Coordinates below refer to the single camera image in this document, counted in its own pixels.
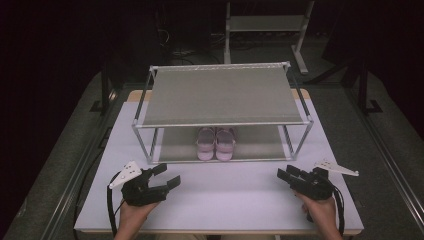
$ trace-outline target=bottom shelf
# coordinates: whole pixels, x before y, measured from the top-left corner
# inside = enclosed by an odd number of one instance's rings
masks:
[[[197,158],[198,128],[159,128],[152,163],[221,162]],[[236,146],[230,161],[293,160],[283,128],[277,125],[237,127]]]

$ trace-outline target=person's left hand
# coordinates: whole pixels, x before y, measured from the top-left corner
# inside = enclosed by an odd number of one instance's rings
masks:
[[[130,206],[124,202],[120,210],[119,228],[115,240],[130,240],[137,237],[138,231],[147,219],[147,215],[159,203],[151,203],[145,206]]]

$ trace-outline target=dark floor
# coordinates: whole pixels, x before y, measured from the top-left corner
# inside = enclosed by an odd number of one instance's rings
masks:
[[[360,172],[359,177],[345,177],[365,226],[354,239],[424,239],[422,222],[417,224],[410,211],[414,206],[405,201],[414,196],[411,192],[418,199],[424,199],[423,141],[388,97],[382,82],[371,74],[368,100],[375,100],[382,112],[368,117],[356,107],[357,86],[345,89],[338,84],[343,71],[318,85],[302,84],[333,64],[321,58],[327,40],[310,36],[302,48],[309,74],[300,75],[289,48],[295,40],[286,37],[279,42],[262,42],[248,50],[233,50],[232,63],[291,62],[296,79],[311,95],[338,163]],[[185,60],[173,60],[172,64],[223,62],[222,49],[213,50],[211,54],[213,56],[192,55]],[[117,89],[109,111],[100,116],[90,111],[93,104],[101,100],[100,75],[92,80],[28,194],[25,211],[16,217],[4,239],[112,238],[109,234],[77,233],[74,236],[73,222],[75,213],[84,204],[120,106],[128,93],[137,88],[139,84],[126,84],[123,89]],[[397,169],[403,175],[393,174]],[[398,184],[404,183],[403,180],[408,183],[406,187]],[[282,239],[317,237],[283,236]]]

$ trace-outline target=pink shoe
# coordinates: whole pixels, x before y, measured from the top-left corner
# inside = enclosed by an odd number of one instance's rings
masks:
[[[215,149],[215,129],[212,127],[201,127],[197,134],[197,157],[202,161],[213,158]]]
[[[218,160],[229,161],[233,157],[235,139],[235,128],[218,128],[216,133],[216,158]]]

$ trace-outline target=two-tier shelf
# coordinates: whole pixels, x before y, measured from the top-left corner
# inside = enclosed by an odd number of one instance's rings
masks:
[[[313,120],[293,79],[296,104],[289,67],[289,62],[151,67],[132,125],[148,162],[202,162],[196,138],[204,126],[237,128],[231,161],[295,160]],[[295,125],[304,127],[292,143],[289,128]],[[152,139],[143,139],[146,129],[154,129]]]

